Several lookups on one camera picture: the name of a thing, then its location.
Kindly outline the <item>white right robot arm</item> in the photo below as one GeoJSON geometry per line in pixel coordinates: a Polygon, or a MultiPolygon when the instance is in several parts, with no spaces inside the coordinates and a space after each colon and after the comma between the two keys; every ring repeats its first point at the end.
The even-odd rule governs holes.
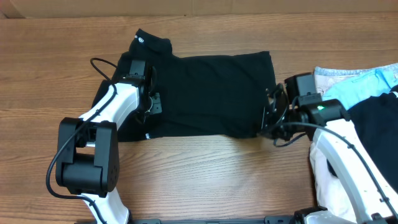
{"type": "Polygon", "coordinates": [[[261,136],[286,146],[308,136],[339,178],[358,223],[397,223],[397,194],[360,143],[348,112],[310,89],[280,83],[267,92],[261,136]]]}

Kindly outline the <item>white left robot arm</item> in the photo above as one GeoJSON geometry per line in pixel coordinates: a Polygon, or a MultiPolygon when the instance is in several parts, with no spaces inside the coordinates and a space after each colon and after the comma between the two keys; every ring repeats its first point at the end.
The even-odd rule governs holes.
{"type": "Polygon", "coordinates": [[[58,130],[57,153],[50,173],[65,187],[69,200],[82,200],[92,212],[95,223],[132,223],[116,189],[119,179],[118,129],[128,116],[139,124],[160,113],[155,95],[156,70],[142,60],[134,60],[120,78],[110,81],[108,92],[79,118],[64,118],[58,130]]]}

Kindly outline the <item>black polo shirt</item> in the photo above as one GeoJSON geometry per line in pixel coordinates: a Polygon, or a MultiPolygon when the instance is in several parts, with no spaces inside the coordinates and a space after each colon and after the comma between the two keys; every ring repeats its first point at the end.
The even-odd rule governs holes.
{"type": "Polygon", "coordinates": [[[134,59],[154,66],[162,112],[144,124],[129,115],[119,128],[119,141],[217,134],[244,139],[260,131],[267,92],[276,86],[268,51],[179,58],[169,39],[139,29],[112,80],[126,74],[134,59]]]}

